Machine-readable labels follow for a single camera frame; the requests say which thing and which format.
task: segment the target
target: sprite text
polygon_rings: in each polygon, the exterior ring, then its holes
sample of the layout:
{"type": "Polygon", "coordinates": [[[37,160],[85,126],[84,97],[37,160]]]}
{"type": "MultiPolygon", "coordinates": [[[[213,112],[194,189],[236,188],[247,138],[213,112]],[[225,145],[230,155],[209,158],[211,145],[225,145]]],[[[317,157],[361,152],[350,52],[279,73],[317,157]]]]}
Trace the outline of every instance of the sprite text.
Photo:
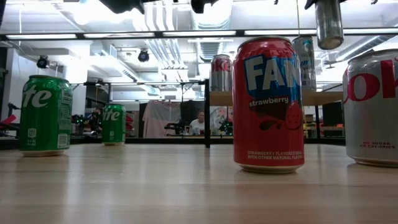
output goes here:
{"type": "Polygon", "coordinates": [[[109,119],[111,119],[112,121],[117,121],[119,116],[120,116],[120,112],[117,112],[117,111],[113,112],[112,110],[110,110],[110,111],[104,112],[103,119],[104,119],[104,121],[109,121],[109,119]]]}
{"type": "Polygon", "coordinates": [[[32,105],[36,108],[43,107],[47,105],[47,103],[41,103],[43,100],[47,100],[51,97],[51,92],[48,90],[40,90],[36,92],[35,90],[35,85],[32,85],[32,87],[24,92],[24,100],[22,103],[22,107],[26,107],[30,101],[30,98],[33,96],[32,99],[32,105]]]}

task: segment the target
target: strawberry graphic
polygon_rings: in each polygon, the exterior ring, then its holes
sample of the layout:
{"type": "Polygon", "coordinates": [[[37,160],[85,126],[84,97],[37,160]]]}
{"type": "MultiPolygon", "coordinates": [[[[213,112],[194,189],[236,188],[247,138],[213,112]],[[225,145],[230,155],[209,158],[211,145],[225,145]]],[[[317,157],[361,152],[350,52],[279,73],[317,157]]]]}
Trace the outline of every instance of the strawberry graphic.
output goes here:
{"type": "Polygon", "coordinates": [[[292,101],[286,111],[285,126],[287,129],[296,130],[303,121],[302,110],[297,100],[292,101]]]}

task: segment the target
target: wooden table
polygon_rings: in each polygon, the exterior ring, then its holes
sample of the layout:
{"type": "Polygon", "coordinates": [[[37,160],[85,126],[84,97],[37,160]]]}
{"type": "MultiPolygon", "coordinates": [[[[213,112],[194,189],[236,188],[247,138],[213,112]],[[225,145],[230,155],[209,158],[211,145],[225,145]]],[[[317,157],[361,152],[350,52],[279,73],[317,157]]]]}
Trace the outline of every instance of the wooden table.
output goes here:
{"type": "Polygon", "coordinates": [[[0,151],[0,223],[398,223],[398,169],[305,148],[306,164],[287,175],[242,171],[229,145],[0,151]]]}

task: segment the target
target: diet coke can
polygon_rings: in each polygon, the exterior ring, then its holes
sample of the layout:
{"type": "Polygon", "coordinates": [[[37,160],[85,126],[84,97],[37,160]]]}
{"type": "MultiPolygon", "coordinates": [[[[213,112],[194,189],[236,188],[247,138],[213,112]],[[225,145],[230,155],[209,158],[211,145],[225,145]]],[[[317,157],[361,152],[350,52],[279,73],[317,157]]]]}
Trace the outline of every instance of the diet coke can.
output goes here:
{"type": "Polygon", "coordinates": [[[398,49],[360,55],[343,75],[347,155],[398,167],[398,49]]]}
{"type": "Polygon", "coordinates": [[[211,61],[210,91],[232,91],[231,59],[215,55],[211,61]]]}
{"type": "Polygon", "coordinates": [[[300,66],[289,39],[244,42],[233,62],[234,161],[283,174],[304,164],[300,66]]]}

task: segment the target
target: can lid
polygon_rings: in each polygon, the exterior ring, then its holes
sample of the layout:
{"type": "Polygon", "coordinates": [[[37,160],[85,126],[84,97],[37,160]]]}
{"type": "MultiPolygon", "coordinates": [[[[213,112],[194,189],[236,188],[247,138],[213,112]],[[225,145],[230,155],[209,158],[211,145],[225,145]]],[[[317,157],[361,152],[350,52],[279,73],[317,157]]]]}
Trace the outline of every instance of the can lid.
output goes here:
{"type": "Polygon", "coordinates": [[[286,37],[281,37],[278,35],[265,35],[265,36],[261,36],[261,37],[251,38],[250,40],[243,42],[241,45],[239,45],[238,50],[245,44],[248,44],[248,43],[250,43],[252,41],[256,41],[256,40],[262,40],[262,39],[281,39],[281,40],[287,41],[290,45],[292,45],[291,41],[286,37]]]}
{"type": "Polygon", "coordinates": [[[227,54],[218,54],[218,55],[214,55],[213,58],[215,58],[217,56],[227,56],[227,57],[229,57],[229,55],[227,55],[227,54]]]}
{"type": "Polygon", "coordinates": [[[381,53],[386,53],[386,52],[398,52],[398,49],[386,49],[386,50],[377,50],[375,52],[368,52],[368,53],[365,53],[365,54],[361,54],[360,56],[356,56],[356,57],[351,58],[348,61],[348,63],[350,63],[350,62],[352,62],[354,60],[357,60],[357,59],[365,58],[365,57],[368,57],[368,56],[371,56],[371,55],[377,55],[377,54],[381,54],[381,53]]]}
{"type": "Polygon", "coordinates": [[[59,79],[65,82],[68,82],[68,80],[64,79],[64,78],[59,78],[59,77],[52,77],[50,75],[29,75],[29,78],[54,78],[54,79],[59,79]]]}
{"type": "Polygon", "coordinates": [[[296,38],[294,38],[293,40],[292,40],[292,42],[294,42],[295,40],[297,40],[297,39],[300,39],[300,38],[311,38],[311,40],[312,40],[312,36],[311,35],[300,35],[300,37],[296,37],[296,38]]]}

